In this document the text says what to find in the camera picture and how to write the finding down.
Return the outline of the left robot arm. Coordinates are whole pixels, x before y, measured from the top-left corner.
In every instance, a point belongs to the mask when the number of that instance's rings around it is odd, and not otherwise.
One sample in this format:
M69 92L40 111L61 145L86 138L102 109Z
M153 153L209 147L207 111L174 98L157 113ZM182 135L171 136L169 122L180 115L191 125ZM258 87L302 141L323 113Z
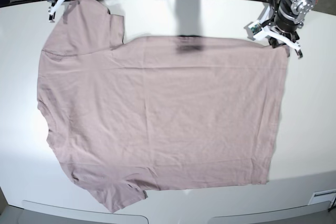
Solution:
M297 42L297 29L304 25L306 15L314 8L318 0L268 0L271 16L266 25L275 33Z

